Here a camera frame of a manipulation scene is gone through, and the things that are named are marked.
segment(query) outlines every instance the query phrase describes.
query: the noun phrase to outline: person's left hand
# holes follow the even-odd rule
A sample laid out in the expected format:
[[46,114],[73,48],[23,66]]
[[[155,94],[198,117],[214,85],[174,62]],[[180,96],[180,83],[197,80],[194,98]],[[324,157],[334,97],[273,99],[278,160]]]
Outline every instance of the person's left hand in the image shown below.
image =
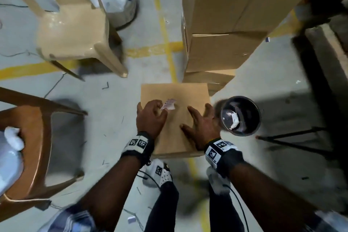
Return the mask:
[[157,110],[163,106],[161,100],[152,100],[146,104],[144,109],[139,102],[137,105],[136,127],[138,132],[145,131],[153,139],[157,138],[164,124],[166,123],[168,111],[162,110],[161,114],[157,115]]

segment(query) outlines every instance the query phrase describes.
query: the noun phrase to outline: black wristband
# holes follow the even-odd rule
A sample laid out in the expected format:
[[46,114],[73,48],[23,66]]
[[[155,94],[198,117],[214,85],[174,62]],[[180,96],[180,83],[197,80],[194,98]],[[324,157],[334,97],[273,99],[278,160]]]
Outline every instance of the black wristband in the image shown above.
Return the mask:
[[245,163],[242,152],[234,144],[221,138],[207,144],[205,158],[222,177],[228,176],[237,164]]
[[135,156],[139,159],[141,167],[143,167],[151,157],[154,151],[154,139],[145,131],[138,132],[137,136],[130,140],[123,149],[123,156]]

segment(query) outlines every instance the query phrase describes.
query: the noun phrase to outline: hand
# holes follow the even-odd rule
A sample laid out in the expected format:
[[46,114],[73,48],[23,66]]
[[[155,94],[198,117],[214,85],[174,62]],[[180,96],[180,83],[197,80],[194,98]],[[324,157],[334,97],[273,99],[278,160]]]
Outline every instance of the hand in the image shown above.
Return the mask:
[[206,103],[203,116],[191,106],[187,109],[194,119],[194,129],[185,124],[181,124],[180,127],[186,137],[194,141],[196,149],[203,151],[209,141],[220,137],[220,127],[218,120],[214,118],[214,108]]
[[164,123],[166,123],[168,111],[162,110],[161,114],[157,115],[157,110],[163,106],[161,100],[152,100],[146,104],[144,109],[139,102],[137,105],[136,127],[138,132],[146,131],[153,139],[157,138]]

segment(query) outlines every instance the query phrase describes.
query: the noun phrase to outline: foot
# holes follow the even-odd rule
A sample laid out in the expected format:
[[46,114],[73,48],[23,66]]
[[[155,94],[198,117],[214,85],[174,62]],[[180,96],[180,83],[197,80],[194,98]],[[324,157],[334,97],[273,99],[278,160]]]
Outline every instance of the foot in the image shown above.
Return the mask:
[[[155,180],[155,182],[158,184],[160,188],[163,184],[169,181],[173,182],[172,174],[169,170],[168,165],[160,159],[152,160],[150,166],[146,167],[145,172]],[[146,180],[143,179],[143,184],[145,186],[157,187],[157,185],[150,177],[146,175],[144,177],[147,177]]]
[[231,182],[228,178],[223,178],[218,174],[211,166],[207,168],[207,176],[210,185],[213,188],[213,191],[216,195],[229,194]]

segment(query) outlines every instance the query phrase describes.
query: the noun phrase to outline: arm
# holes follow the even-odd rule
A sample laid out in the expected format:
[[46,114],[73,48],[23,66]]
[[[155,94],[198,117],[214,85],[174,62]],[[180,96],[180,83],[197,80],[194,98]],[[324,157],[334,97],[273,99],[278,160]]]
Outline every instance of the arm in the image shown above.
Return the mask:
[[142,109],[138,103],[137,137],[124,148],[115,166],[79,201],[81,208],[93,217],[98,229],[115,230],[137,172],[149,161],[154,151],[154,140],[166,122],[166,110],[156,115],[162,105],[162,101],[153,100]]
[[[192,107],[188,110],[195,126],[192,129],[181,125],[183,132],[195,142],[198,150],[206,152],[206,159],[220,175],[229,177],[261,228],[265,232],[294,232],[304,228],[316,208],[246,163],[235,145],[222,141],[210,104],[206,104],[203,116]],[[214,162],[209,157],[210,151],[221,158],[217,161],[216,156]]]

